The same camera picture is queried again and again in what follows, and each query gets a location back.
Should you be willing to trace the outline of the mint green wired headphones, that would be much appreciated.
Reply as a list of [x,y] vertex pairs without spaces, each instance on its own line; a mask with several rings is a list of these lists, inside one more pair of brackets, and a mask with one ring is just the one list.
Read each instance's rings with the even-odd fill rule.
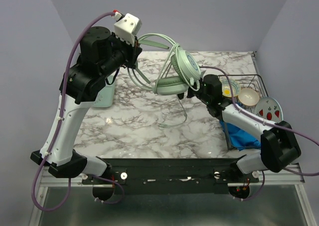
[[152,91],[156,95],[180,95],[191,89],[200,90],[199,80],[202,73],[193,56],[184,50],[171,37],[161,33],[147,33],[138,39],[138,44],[168,49],[169,53],[164,61],[154,86],[139,68],[128,69],[131,81],[139,88]]

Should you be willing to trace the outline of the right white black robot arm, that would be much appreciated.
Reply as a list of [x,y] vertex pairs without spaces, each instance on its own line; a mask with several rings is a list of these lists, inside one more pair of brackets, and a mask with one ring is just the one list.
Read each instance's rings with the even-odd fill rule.
[[233,181],[241,182],[253,171],[278,173],[300,157],[301,150],[289,123],[268,121],[238,107],[222,95],[218,76],[206,75],[186,91],[188,98],[197,97],[204,103],[212,117],[244,130],[261,143],[259,153],[231,163],[229,176]]

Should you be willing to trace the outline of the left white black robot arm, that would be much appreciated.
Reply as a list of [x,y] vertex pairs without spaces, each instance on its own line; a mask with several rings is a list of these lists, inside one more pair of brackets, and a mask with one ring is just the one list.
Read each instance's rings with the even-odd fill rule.
[[75,138],[88,109],[108,84],[107,78],[116,76],[122,66],[134,68],[142,49],[136,31],[111,32],[101,26],[90,27],[79,45],[77,63],[64,74],[59,88],[56,122],[47,142],[30,158],[38,165],[48,166],[49,173],[56,178],[75,178],[83,173],[104,184],[111,178],[111,164],[77,153],[73,148]]

